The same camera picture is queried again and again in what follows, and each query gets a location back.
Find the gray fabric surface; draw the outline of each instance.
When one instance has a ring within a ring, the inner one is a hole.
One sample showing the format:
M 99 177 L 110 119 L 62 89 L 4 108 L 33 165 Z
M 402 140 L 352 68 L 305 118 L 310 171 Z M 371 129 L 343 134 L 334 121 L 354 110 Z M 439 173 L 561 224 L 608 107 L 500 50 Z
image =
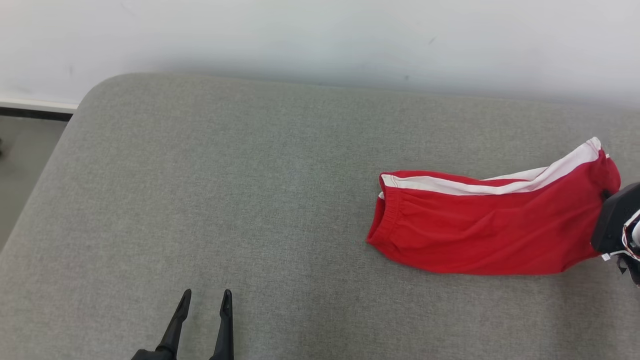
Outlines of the gray fabric surface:
M 613 262 L 429 274 L 365 243 L 378 174 L 491 177 L 591 136 L 640 179 L 640 115 L 495 99 L 134 74 L 94 88 L 0 253 L 3 359 L 128 359 L 193 290 L 208 359 L 630 359 L 640 290 Z

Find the white baseboard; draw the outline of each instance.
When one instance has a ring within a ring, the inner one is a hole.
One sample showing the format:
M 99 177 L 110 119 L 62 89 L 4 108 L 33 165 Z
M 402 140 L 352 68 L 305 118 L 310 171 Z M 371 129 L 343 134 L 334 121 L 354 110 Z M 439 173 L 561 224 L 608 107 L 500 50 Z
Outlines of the white baseboard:
M 53 113 L 73 114 L 78 105 L 65 104 L 64 102 L 38 101 L 26 99 L 7 99 L 0 97 L 0 108 L 13 108 L 22 110 L 50 111 Z

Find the white wall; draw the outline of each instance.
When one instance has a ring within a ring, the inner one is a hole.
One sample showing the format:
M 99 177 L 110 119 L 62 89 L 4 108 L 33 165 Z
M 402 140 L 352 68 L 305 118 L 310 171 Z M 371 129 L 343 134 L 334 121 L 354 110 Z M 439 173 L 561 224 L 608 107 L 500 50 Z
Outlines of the white wall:
M 2 0 L 0 98 L 246 78 L 640 108 L 638 0 Z

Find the folded red garment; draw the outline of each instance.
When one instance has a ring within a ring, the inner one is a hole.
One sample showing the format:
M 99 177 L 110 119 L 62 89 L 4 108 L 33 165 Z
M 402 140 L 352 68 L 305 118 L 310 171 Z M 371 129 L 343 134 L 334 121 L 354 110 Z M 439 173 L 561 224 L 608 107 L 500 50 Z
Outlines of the folded red garment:
M 540 275 L 599 255 L 591 233 L 620 174 L 592 138 L 549 167 L 485 180 L 385 172 L 380 186 L 367 242 L 391 260 L 430 272 Z

